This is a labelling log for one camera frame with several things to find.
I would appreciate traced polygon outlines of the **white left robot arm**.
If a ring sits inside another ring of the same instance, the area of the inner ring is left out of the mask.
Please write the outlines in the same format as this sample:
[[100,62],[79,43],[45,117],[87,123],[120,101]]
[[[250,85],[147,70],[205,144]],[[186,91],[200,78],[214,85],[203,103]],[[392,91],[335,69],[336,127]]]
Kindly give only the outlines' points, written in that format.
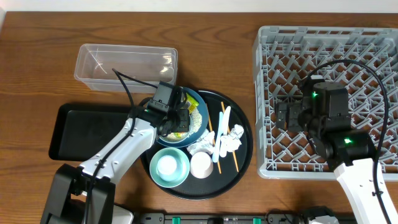
[[180,105],[146,100],[134,109],[117,135],[78,167],[63,164],[55,173],[41,223],[132,223],[134,215],[114,203],[116,184],[159,136],[188,130]]

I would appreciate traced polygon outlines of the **teal green bowl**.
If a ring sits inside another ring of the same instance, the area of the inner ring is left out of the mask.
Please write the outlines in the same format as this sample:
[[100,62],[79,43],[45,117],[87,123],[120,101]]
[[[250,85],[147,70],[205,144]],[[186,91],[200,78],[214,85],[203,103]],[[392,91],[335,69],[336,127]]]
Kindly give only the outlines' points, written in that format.
[[[173,156],[177,160],[178,169],[177,169],[177,177],[174,181],[167,182],[159,177],[159,173],[157,171],[157,163],[158,160],[162,156],[170,155]],[[159,150],[152,157],[149,165],[150,176],[152,180],[159,186],[163,188],[174,188],[182,184],[190,173],[190,161],[188,156],[181,151],[180,149],[174,147],[167,147]]]

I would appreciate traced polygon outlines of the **dark blue plate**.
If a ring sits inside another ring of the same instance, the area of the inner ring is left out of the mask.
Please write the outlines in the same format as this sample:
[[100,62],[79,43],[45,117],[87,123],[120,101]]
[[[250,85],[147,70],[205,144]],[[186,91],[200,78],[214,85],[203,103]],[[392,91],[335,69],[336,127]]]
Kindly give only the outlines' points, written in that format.
[[164,141],[163,139],[159,138],[157,140],[157,143],[160,145],[166,146],[166,147],[187,147],[193,143],[195,143],[201,135],[205,132],[205,130],[208,127],[208,120],[209,120],[209,115],[208,115],[208,110],[205,101],[203,98],[195,91],[190,88],[184,87],[184,90],[192,96],[197,102],[199,102],[199,105],[197,107],[198,112],[201,114],[201,125],[200,128],[198,129],[197,132],[191,133],[187,138],[180,142],[175,142],[175,143],[169,143],[167,141]]

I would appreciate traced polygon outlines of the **pink cup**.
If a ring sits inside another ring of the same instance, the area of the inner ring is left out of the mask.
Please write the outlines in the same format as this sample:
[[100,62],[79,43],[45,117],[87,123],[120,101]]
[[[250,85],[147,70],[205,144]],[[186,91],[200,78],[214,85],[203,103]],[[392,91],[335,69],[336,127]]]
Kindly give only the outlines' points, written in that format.
[[206,152],[194,154],[190,160],[190,173],[197,179],[205,179],[213,172],[213,161]]

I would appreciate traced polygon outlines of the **white napkin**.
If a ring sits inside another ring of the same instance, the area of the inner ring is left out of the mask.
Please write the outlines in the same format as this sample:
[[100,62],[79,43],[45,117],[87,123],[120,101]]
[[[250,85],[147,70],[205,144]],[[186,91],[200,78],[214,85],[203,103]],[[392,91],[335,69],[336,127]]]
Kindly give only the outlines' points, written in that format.
[[205,130],[204,133],[198,138],[198,140],[187,147],[187,151],[193,156],[198,152],[205,152],[212,155],[214,152],[215,132]]
[[234,128],[227,135],[222,135],[220,137],[220,156],[225,157],[227,152],[233,152],[238,150],[241,145],[240,138],[244,134],[244,129],[241,125],[235,124]]

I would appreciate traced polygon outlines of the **right wooden chopstick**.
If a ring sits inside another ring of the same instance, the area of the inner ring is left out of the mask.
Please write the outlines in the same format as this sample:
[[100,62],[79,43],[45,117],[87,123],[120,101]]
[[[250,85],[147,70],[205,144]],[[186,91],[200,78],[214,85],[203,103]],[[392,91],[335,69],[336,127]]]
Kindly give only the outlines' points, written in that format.
[[[224,106],[224,102],[222,101],[221,102],[221,107],[222,107],[222,110],[223,110],[223,113],[225,113],[225,106]],[[230,133],[230,128],[229,128],[229,121],[227,122],[227,133],[229,134]],[[233,159],[234,159],[234,164],[235,164],[235,167],[236,167],[236,171],[237,172],[239,172],[239,166],[238,166],[238,162],[237,162],[237,158],[236,158],[236,153],[234,152],[234,151],[232,151],[232,155],[233,155]]]

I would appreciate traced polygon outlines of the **yellow snack wrapper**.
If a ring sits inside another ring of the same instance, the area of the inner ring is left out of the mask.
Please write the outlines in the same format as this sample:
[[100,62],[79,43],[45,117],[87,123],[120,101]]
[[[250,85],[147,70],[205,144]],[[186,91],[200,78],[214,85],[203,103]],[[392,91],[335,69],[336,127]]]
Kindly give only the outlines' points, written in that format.
[[197,100],[194,99],[194,97],[192,97],[191,95],[189,95],[187,93],[186,107],[190,114],[193,113],[193,111],[198,107],[198,105],[199,105],[199,102],[197,102]]

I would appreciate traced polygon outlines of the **grey dishwasher rack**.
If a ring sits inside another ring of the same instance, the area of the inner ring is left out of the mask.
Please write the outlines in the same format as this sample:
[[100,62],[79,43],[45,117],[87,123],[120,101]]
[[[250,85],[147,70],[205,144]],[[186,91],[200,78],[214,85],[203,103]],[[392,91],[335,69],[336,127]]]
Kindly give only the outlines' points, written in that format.
[[277,129],[274,107],[302,97],[298,82],[312,70],[349,92],[351,124],[379,142],[384,104],[381,89],[362,64],[382,79],[389,98],[389,121],[380,168],[397,180],[397,30],[355,27],[263,26],[252,49],[256,92],[257,172],[265,179],[332,180],[326,162],[304,133]]

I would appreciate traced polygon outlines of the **clear plastic waste bin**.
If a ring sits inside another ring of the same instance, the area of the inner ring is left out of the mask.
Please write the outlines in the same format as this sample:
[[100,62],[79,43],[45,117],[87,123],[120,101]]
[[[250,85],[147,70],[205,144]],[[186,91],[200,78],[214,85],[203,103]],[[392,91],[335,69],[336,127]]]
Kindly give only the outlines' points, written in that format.
[[170,47],[140,45],[84,44],[80,47],[74,77],[95,91],[124,88],[113,69],[132,78],[123,78],[132,93],[154,93],[160,81],[177,80],[178,52]]

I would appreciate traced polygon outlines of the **black rail with green clips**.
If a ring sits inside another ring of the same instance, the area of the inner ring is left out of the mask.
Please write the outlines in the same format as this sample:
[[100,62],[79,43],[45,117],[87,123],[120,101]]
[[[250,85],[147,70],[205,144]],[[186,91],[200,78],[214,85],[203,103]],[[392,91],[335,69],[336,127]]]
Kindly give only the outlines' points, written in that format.
[[143,213],[133,224],[338,224],[336,217],[323,215],[304,218],[299,215],[267,213],[266,215],[165,215]]

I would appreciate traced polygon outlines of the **light blue cup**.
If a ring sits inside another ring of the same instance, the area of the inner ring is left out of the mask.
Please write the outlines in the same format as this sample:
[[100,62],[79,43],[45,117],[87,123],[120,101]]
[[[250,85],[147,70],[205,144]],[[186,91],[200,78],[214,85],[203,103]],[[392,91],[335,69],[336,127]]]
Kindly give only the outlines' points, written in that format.
[[177,160],[170,155],[162,156],[157,163],[159,177],[164,181],[171,182],[177,177]]

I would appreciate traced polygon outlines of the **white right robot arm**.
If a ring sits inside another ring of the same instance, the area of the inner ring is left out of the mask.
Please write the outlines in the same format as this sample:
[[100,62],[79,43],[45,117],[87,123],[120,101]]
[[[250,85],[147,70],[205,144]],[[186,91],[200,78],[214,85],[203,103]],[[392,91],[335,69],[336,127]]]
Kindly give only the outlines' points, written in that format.
[[276,106],[276,127],[307,133],[313,150],[342,186],[358,223],[397,223],[397,210],[369,133],[351,126],[348,91],[340,83],[305,80],[298,103]]

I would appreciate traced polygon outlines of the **light blue small bowl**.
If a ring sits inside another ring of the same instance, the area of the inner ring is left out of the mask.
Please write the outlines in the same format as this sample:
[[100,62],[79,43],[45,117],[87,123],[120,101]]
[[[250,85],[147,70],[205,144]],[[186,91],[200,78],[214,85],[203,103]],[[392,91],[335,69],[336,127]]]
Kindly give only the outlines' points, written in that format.
[[191,133],[170,133],[167,136],[161,136],[158,142],[166,144],[176,144],[184,141]]

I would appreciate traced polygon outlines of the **black rectangular tray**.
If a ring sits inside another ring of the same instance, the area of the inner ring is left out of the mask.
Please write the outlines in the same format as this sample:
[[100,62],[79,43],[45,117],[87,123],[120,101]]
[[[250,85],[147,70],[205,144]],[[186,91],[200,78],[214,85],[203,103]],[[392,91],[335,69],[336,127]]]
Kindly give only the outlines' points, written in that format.
[[86,161],[122,129],[130,107],[66,103],[59,107],[49,147],[56,161]]

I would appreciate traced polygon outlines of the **round black serving tray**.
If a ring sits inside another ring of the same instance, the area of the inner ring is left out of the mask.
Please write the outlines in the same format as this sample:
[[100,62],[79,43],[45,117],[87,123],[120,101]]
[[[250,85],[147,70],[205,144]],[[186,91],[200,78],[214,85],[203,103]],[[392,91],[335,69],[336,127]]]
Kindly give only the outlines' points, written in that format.
[[162,188],[168,194],[190,200],[217,197],[234,187],[247,171],[253,153],[253,137],[249,121],[238,104],[221,93],[208,90],[198,90],[196,92],[208,105],[214,131],[218,129],[219,112],[221,111],[221,102],[223,101],[225,107],[231,107],[229,127],[232,128],[235,124],[239,124],[243,127],[244,134],[240,138],[241,145],[236,152],[239,172],[236,171],[233,155],[229,152],[226,157],[220,158],[222,174],[219,174],[217,165],[214,165],[213,172],[205,179],[197,179],[189,174],[186,180],[179,186]]

